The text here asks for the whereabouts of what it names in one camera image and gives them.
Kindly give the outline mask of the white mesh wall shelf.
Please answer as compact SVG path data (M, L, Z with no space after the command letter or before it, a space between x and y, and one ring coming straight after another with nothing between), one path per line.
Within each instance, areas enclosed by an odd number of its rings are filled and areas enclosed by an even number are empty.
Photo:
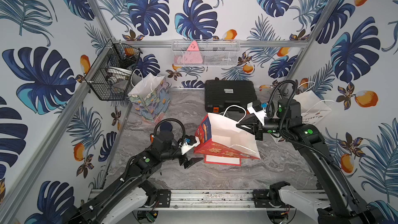
M171 50L174 54L173 64L176 66L236 66L240 43L237 40L196 40L204 59L203 64L183 65L180 58L194 40L174 40Z

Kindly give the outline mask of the black tool case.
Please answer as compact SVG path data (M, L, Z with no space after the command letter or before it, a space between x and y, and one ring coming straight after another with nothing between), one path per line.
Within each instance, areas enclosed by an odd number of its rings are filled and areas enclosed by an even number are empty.
M245 108L256 101L254 84L246 80L207 80L205 82L205 110L221 113L231 105Z

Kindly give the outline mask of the dark blue round disc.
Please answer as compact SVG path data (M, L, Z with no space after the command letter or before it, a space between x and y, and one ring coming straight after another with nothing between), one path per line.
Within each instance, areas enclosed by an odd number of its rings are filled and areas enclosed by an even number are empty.
M172 132L173 130L173 125L170 122L163 122L162 124L160 124L159 127L160 131L170 131Z

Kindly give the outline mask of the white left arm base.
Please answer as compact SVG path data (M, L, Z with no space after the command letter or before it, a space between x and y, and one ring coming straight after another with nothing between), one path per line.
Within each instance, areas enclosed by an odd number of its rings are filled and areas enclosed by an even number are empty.
M129 213L140 207L152 209L156 203L158 189L149 181L140 186L123 198L101 221L101 224L117 224Z

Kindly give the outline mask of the white happy paper bag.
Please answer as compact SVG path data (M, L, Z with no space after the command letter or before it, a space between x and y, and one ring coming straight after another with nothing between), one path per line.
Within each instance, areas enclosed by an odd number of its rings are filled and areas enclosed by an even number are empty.
M298 93L294 99L301 105L301 116L304 124L317 124L332 109L333 100L321 100L312 90L315 88L315 82L302 80L298 87Z

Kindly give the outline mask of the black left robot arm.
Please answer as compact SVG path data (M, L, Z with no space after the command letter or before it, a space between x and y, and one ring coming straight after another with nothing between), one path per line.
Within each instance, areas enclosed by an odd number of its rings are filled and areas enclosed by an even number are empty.
M182 135L178 140L174 139L170 130L158 131L160 125L166 122L175 122L181 127ZM187 135L184 125L177 119L167 118L160 121L156 124L151 138L149 147L127 161L124 172L117 180L81 207L68 209L63 214L61 223L100 224L123 199L158 171L163 162L178 160L180 166L188 169L203 160L187 158L187 152L200 145L200 139L194 135Z

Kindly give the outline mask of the pink triangle item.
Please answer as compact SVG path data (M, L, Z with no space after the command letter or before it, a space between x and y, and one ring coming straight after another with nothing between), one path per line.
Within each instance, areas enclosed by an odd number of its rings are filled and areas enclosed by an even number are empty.
M200 52L197 41L192 41L187 50L183 52L180 58L180 63L183 65L203 64L204 59Z

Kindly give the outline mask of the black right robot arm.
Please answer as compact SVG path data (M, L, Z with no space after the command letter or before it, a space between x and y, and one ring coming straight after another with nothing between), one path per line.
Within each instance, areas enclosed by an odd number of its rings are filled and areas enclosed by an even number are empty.
M319 201L285 181L272 184L263 199L273 206L293 206L319 224L382 224L386 221L382 211L354 190L332 159L320 131L304 124L301 105L294 99L297 89L293 80L280 82L267 104L258 100L248 103L247 111L252 116L236 126L253 134L257 141L268 133L292 144L315 173L328 200Z

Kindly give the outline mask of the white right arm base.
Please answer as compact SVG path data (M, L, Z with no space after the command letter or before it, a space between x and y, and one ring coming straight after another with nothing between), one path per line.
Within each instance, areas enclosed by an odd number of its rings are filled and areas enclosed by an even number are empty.
M305 194L285 181L270 185L268 197L272 205L293 206L316 222L319 217L318 209L326 209L331 206L329 202Z

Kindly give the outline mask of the aluminium linear rail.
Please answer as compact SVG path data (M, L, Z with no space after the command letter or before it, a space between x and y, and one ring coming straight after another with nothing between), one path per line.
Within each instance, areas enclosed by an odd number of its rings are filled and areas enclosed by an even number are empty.
M324 190L300 190L321 201L329 202ZM267 200L268 190L184 190L158 189L156 210L294 210L293 206L274 206Z

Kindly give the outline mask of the red paper bag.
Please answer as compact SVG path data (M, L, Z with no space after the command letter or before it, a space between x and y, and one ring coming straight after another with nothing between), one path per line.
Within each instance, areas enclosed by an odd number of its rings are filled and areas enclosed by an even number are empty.
M208 113L195 132L199 145L194 152L218 157L260 159L255 136L238 128L238 123L224 115Z
M204 162L209 164L219 164L226 166L241 166L240 158L219 157L212 155L205 155Z

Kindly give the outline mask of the floral paper bag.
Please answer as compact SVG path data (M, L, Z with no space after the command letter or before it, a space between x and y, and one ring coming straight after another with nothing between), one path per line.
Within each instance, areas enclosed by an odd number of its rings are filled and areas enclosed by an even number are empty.
M127 94L132 108L148 123L159 123L171 102L169 83L165 76L149 73L132 75L130 79L132 89Z

